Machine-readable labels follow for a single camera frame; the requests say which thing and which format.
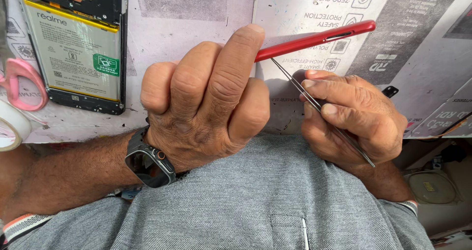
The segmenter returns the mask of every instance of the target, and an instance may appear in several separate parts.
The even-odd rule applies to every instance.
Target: white tape roll
[[[0,121],[4,122],[15,134],[15,139],[4,138],[0,142],[0,151],[12,150],[18,147],[23,139],[31,133],[28,119],[16,108],[0,100]]]

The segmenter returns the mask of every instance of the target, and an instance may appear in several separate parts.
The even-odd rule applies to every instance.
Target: striped sleeve cuff
[[[413,214],[418,217],[418,204],[414,200],[407,200],[403,202],[396,202],[397,204],[400,204],[404,206],[405,208],[411,210]]]
[[[30,231],[43,226],[54,216],[55,215],[26,214],[18,217],[3,227],[6,240],[8,243],[11,243],[21,236],[28,234]]]

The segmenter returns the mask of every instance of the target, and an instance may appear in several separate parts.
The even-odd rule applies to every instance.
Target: red phone frame
[[[297,40],[288,41],[282,44],[277,44],[268,48],[260,49],[259,52],[257,52],[256,59],[254,60],[254,62],[259,62],[282,54],[292,53],[301,49],[325,44],[331,41],[344,39],[362,33],[371,32],[373,30],[375,30],[375,21],[369,19],[354,24],[342,26],[339,28],[314,33],[310,36],[306,36]]]

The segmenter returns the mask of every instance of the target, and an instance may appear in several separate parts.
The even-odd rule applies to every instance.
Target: green sticker
[[[119,60],[103,54],[93,54],[93,67],[98,72],[119,76]]]

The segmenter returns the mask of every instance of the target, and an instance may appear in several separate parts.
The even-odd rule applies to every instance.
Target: tweezers
[[[318,112],[321,113],[322,106],[315,99],[313,99],[313,97],[311,97],[311,95],[308,92],[306,92],[306,90],[303,88],[303,86],[300,83],[298,83],[298,81],[296,79],[294,79],[292,77],[292,75],[290,75],[285,70],[285,68],[283,68],[277,61],[275,61],[275,59],[271,58],[271,60],[280,69],[280,71],[282,73],[284,73],[284,75],[288,78],[288,80],[290,80],[292,82],[292,84],[297,88],[297,90],[300,91],[300,93],[303,94],[303,96],[305,96],[305,98],[310,102],[310,104],[313,105],[313,107],[315,107],[315,109],[318,110]],[[347,142],[349,142],[349,144],[351,144],[351,146],[353,146],[361,154],[361,156],[370,165],[372,165],[372,167],[375,167],[375,164],[365,154],[364,150],[362,150],[361,146],[359,146],[357,141],[355,141],[353,138],[351,138],[351,136],[349,136],[349,134],[347,134],[345,130],[339,129],[337,127],[334,127],[334,128],[347,140]]]

